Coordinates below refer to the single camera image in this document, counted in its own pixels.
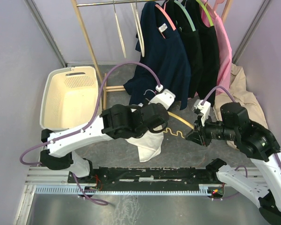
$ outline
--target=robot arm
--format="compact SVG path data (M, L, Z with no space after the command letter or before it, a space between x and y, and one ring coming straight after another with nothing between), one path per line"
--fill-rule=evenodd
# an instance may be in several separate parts
M226 163L214 168L218 180L249 198L269 223L281 224L281 152L274 135L251 121L247 110L239 103L227 103L221 107L222 122L212 122L210 104L201 103L198 101L194 106L199 116L194 130L185 139L203 146L208 146L212 139L234 141L260 170L269 189L249 181Z
M51 170L68 170L78 178L93 175L92 163L81 158L75 150L96 142L109 141L118 138L141 138L147 131L159 133L154 128L163 125L166 128L169 115L167 109L174 102L175 95L165 89L156 95L148 105L114 105L104 110L87 129L86 124L62 131L42 131L42 142L50 142L41 151L40 161ZM73 136L60 139L73 131L81 130Z

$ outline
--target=white cloth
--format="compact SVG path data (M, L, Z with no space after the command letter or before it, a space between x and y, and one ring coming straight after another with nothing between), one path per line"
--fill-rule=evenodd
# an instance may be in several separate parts
M147 162L155 156L161 153L161 144L163 142L163 132L158 134L147 131L141 138L129 138L126 139L130 144L137 146L139 151L140 162Z
M246 90L246 79L243 68L234 64L232 64L231 67L229 92L236 102L239 102L241 106L248 110L249 118L252 121L257 122L268 129L266 118L259 102L252 92ZM220 107L228 102L231 102L231 100L226 93L222 93L215 97L214 112L218 120L222 120ZM228 141L227 144L236 149L233 142Z

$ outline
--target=white wall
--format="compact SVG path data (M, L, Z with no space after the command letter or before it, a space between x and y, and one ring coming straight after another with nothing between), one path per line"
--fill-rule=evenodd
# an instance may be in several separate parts
M70 0L34 0L49 28L63 57L68 63L89 63L91 61L84 37L78 24ZM78 3L101 2L109 0L80 0ZM226 31L233 53L240 44L263 0L234 0L226 20ZM139 14L144 3L138 3ZM222 14L224 4L218 8ZM81 7L96 57L101 62L125 61L118 37L113 5ZM116 5L118 20L125 43L127 59L139 61L140 54L135 51L136 28L130 4Z
M281 146L281 0L270 4L238 65Z
M13 223L28 171L19 156L40 142L44 84L60 67L24 1L0 0L0 225Z

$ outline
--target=clothes rack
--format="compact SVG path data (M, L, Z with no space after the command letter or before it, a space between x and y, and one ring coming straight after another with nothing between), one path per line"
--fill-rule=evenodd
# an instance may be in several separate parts
M84 24L84 21L83 21L83 18L82 18L82 15L81 15L81 12L80 12L79 8L80 7L88 7L88 6L103 6L103 5L126 4L126 3L135 3L135 2L148 2L148 1L157 1L157 0L123 0L123 1L82 3L82 4L77 4L77 0L71 0L71 3L73 5L74 11L75 11L75 14L76 14L78 22L79 22L79 25L80 25L81 30L83 32L83 36L84 36L86 44L88 46L89 53L90 53L91 58L92 58L92 60L94 62L95 69L96 69L96 72L98 74L100 83L102 83L102 80L103 80L102 79L102 74L101 74L100 68L98 66L98 62L97 62L97 59L96 59L96 56L95 56L95 53L94 53L91 41L89 39L88 32L87 32L87 30L85 28L85 24ZM223 22L225 22L225 20L227 18L227 15L228 15L229 10L231 8L232 2L233 2L233 0L226 0L225 8L224 8L223 13L221 15L221 18L222 18ZM104 95L103 95L103 110L106 109L107 93L108 92L124 91L124 90L125 90L124 86L107 86L107 84L105 84L105 86L104 86Z

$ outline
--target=clothing label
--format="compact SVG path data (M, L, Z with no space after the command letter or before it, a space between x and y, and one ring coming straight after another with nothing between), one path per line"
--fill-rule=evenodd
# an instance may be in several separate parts
M161 25L158 29L160 30L160 32L164 32L166 29L168 28L168 26L164 23L163 25Z

